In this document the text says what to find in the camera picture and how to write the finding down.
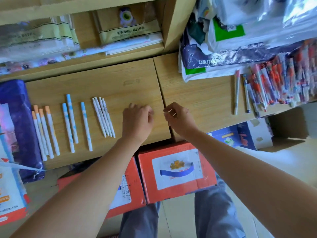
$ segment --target floor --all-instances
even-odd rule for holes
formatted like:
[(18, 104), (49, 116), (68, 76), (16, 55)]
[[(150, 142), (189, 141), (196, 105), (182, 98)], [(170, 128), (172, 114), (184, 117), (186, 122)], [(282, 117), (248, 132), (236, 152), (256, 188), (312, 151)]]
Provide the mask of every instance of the floor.
[[(317, 158), (315, 155), (317, 153), (317, 139), (307, 139), (304, 143), (275, 153), (253, 151), (240, 147), (239, 149), (317, 187), (317, 173), (315, 172), (317, 170)], [(29, 207), (29, 216), (57, 193), (58, 186), (56, 181), (58, 177), (66, 172), (68, 172), (67, 167), (50, 170), (47, 172), (45, 179), (26, 184), (27, 192), (32, 201)], [(238, 218), (248, 238), (273, 237), (229, 188), (227, 192), (236, 205)], [(158, 222), (159, 238), (196, 237), (194, 194), (165, 200), (162, 204)], [(117, 234), (121, 217), (115, 216), (105, 221), (100, 229), (98, 238)], [(26, 219), (1, 226), (1, 237), (8, 238)]]

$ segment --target red cardboard box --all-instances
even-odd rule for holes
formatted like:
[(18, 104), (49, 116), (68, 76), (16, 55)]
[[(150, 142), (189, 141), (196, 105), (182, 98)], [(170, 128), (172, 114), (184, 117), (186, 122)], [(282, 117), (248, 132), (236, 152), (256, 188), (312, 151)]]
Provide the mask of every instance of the red cardboard box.
[[(57, 184), (59, 185), (59, 191), (80, 175), (81, 173), (58, 179)], [(146, 201), (141, 179), (135, 159), (132, 157), (126, 168), (125, 175), (122, 176), (122, 182), (110, 205), (106, 218), (117, 216), (145, 205)]]
[(217, 184), (214, 169), (190, 143), (139, 154), (148, 203), (183, 196)]

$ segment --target gray pants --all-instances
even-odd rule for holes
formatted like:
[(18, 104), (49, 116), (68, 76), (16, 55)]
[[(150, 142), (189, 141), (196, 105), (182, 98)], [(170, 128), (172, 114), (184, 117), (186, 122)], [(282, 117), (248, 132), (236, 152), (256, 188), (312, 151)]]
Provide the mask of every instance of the gray pants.
[[(197, 238), (243, 238), (236, 207), (225, 191), (226, 184), (217, 176), (217, 185), (195, 194)], [(119, 238), (156, 238), (160, 202), (123, 214)]]

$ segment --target marker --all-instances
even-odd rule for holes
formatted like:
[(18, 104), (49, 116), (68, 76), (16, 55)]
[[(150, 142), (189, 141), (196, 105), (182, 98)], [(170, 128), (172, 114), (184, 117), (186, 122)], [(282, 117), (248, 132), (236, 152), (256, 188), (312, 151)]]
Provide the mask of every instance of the marker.
[(37, 124), (37, 119), (36, 119), (36, 115), (35, 115), (35, 112), (34, 112), (34, 111), (32, 111), (32, 117), (33, 117), (33, 122), (34, 122), (34, 127), (35, 127), (35, 132), (36, 132), (37, 140), (38, 140), (39, 146), (40, 146), (40, 152), (41, 152), (42, 160), (43, 160), (43, 161), (47, 161), (47, 157), (46, 157), (46, 155), (45, 155), (44, 147), (43, 147), (43, 144), (42, 144), (42, 139), (41, 139), (41, 134), (40, 134), (39, 126), (38, 126), (38, 124)]
[(256, 100), (254, 98), (253, 90), (252, 90), (252, 87), (251, 87), (250, 83), (247, 84), (247, 89), (248, 89), (248, 94), (250, 96), (250, 99), (251, 99), (251, 102), (252, 102), (252, 105), (253, 105), (253, 108), (254, 108), (254, 112), (256, 113), (256, 117), (259, 118), (260, 117), (260, 113), (259, 113), (259, 110), (257, 108)]
[(105, 132), (105, 128), (103, 127), (103, 124), (102, 124), (102, 121), (101, 121), (101, 117), (100, 117), (100, 114), (99, 114), (99, 111), (98, 111), (98, 107), (97, 107), (95, 98), (92, 98), (92, 100), (93, 100), (93, 106), (95, 107), (95, 111), (97, 113), (98, 121), (99, 121), (101, 130), (102, 130), (103, 136), (107, 137), (106, 136), (106, 132)]
[(65, 123), (66, 123), (67, 134), (68, 134), (70, 152), (74, 153), (75, 148), (74, 148), (73, 136), (72, 136), (72, 131), (70, 129), (69, 116), (68, 116), (68, 112), (67, 112), (67, 106), (65, 103), (63, 103), (63, 112), (64, 112), (64, 118), (65, 118)]
[(101, 97), (99, 97), (99, 103), (100, 103), (101, 111), (102, 111), (102, 114), (103, 114), (103, 117), (105, 119), (105, 123), (106, 123), (106, 126), (107, 126), (107, 127), (105, 127), (105, 128), (107, 128), (106, 129), (107, 135), (112, 137), (111, 128), (110, 128), (109, 121), (108, 121), (107, 116), (106, 116), (105, 106), (103, 105)]
[(72, 123), (75, 144), (78, 144), (77, 129), (76, 129), (76, 124), (75, 124), (75, 118), (74, 118), (72, 100), (70, 99), (70, 94), (66, 94), (66, 99), (67, 99), (67, 104), (68, 104), (70, 122)]
[(89, 151), (93, 151), (93, 145), (91, 144), (91, 138), (90, 138), (90, 133), (89, 133), (89, 127), (88, 127), (88, 120), (87, 120), (85, 103), (81, 102), (80, 106), (81, 106), (82, 116), (84, 118), (84, 125), (85, 125), (85, 131), (86, 131), (86, 137), (87, 137)]
[(240, 89), (240, 70), (236, 71), (236, 96), (235, 96), (235, 115), (238, 114), (239, 89)]
[(248, 84), (247, 75), (243, 74), (242, 78), (243, 78), (243, 85), (244, 85), (245, 100), (247, 102), (247, 114), (249, 114), (251, 112), (251, 107), (250, 107), (250, 100), (249, 100), (248, 88), (247, 88), (247, 84)]
[(51, 115), (51, 111), (50, 111), (49, 106), (45, 106), (45, 111), (46, 111), (47, 120), (49, 122), (49, 127), (50, 127), (50, 131), (51, 131), (51, 136), (52, 136), (52, 139), (53, 139), (55, 153), (56, 153), (57, 156), (59, 156), (59, 155), (61, 155), (61, 153), (59, 152), (58, 142), (57, 142), (57, 139), (56, 139), (53, 119), (52, 119), (52, 115)]
[(114, 129), (113, 129), (113, 126), (112, 126), (112, 122), (111, 122), (110, 115), (109, 115), (109, 112), (108, 112), (108, 109), (107, 109), (107, 105), (106, 105), (106, 102), (105, 102), (104, 98), (102, 99), (102, 102), (103, 102), (103, 105), (105, 106), (105, 111), (106, 111), (107, 119), (108, 119), (108, 122), (109, 122), (109, 125), (110, 125), (110, 128), (111, 128), (112, 135), (115, 138), (116, 135), (114, 134)]
[(97, 99), (97, 97), (95, 97), (94, 99), (95, 99), (95, 102), (96, 102), (96, 105), (97, 105), (97, 109), (98, 109), (99, 114), (100, 114), (100, 118), (101, 118), (102, 125), (103, 125), (103, 127), (104, 127), (104, 129), (105, 129), (105, 132), (106, 132), (106, 134), (107, 134), (108, 136), (110, 136), (110, 135), (109, 135), (109, 132), (108, 132), (108, 129), (107, 129), (106, 122), (105, 122), (105, 117), (103, 116), (103, 113), (102, 113), (100, 104), (99, 104), (99, 102), (98, 102), (98, 99)]
[(49, 150), (47, 149), (47, 145), (46, 145), (46, 140), (45, 140), (45, 136), (44, 136), (44, 132), (43, 132), (42, 122), (41, 122), (41, 118), (40, 118), (40, 114), (39, 114), (39, 109), (38, 109), (37, 105), (34, 105), (33, 107), (34, 107), (34, 112), (35, 112), (36, 119), (37, 119), (37, 124), (39, 126), (39, 131), (40, 131), (40, 135), (41, 135), (41, 139), (42, 139), (44, 153), (45, 153), (45, 155), (48, 155)]
[(43, 113), (43, 109), (40, 108), (39, 113), (40, 113), (40, 117), (41, 117), (41, 122), (42, 122), (42, 126), (43, 126), (43, 131), (44, 131), (44, 135), (45, 135), (45, 139), (46, 139), (47, 148), (49, 150), (50, 159), (53, 159), (54, 154), (53, 154), (53, 149), (52, 149), (52, 145), (51, 145), (51, 141), (50, 141), (49, 131), (47, 130), (47, 125), (46, 125), (46, 120), (45, 120), (45, 116)]

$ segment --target wooden desk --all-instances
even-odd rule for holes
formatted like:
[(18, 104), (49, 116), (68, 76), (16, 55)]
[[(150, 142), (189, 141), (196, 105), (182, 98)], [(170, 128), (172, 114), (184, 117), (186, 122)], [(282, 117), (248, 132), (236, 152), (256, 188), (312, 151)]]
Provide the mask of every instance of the wooden desk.
[[(46, 169), (57, 168), (102, 156), (122, 134), (122, 112), (129, 103), (149, 104), (155, 112), (152, 133), (144, 144), (171, 138), (153, 59), (118, 64), (79, 73), (26, 83), (32, 105), (50, 106), (61, 155), (44, 162)], [(71, 95), (79, 144), (70, 152), (62, 103)], [(116, 138), (104, 137), (91, 98), (103, 97), (107, 103)], [(85, 102), (93, 152), (89, 152), (80, 108)]]
[[(177, 102), (188, 108), (196, 124), (204, 132), (211, 132), (254, 119), (254, 113), (245, 112), (245, 98), (240, 85), (238, 115), (234, 112), (234, 77), (193, 80), (185, 83), (178, 73), (177, 53), (155, 57), (154, 64), (161, 85), (164, 104)], [(288, 105), (276, 104), (261, 116), (280, 113), (290, 109)], [(176, 140), (181, 138), (174, 132)]]

